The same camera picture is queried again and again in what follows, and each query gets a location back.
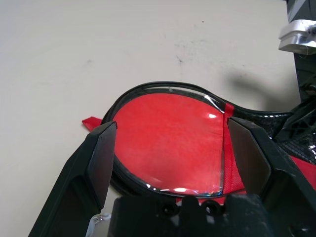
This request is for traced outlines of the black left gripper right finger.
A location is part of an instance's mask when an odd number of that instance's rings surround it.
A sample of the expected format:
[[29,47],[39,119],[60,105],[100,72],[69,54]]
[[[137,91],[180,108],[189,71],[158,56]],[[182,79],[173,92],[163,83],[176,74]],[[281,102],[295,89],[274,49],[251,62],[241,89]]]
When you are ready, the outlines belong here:
[[265,130],[228,119],[237,169],[246,191],[256,194],[277,237],[316,235],[316,192],[292,158]]

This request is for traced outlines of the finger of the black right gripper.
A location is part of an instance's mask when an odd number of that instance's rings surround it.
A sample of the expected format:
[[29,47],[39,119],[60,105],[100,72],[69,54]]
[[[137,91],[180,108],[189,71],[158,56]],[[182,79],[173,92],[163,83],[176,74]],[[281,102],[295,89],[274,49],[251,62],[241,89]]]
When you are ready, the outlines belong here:
[[289,142],[308,135],[316,128],[316,99],[309,98],[290,111],[285,120],[273,134],[273,140]]

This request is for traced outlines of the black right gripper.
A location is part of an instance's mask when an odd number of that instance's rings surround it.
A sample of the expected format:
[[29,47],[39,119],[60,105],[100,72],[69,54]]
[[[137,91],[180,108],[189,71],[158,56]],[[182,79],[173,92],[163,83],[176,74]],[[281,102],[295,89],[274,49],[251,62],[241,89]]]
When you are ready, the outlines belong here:
[[316,94],[316,2],[287,0],[286,7],[278,49],[294,54],[300,98],[307,99]]

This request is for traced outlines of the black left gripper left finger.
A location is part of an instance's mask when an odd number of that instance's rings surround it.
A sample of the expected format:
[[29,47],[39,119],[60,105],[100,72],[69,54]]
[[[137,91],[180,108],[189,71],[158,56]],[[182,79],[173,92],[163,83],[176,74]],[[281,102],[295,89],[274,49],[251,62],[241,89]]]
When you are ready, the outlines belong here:
[[31,237],[84,237],[104,207],[111,180],[117,124],[91,131],[65,163],[34,226]]

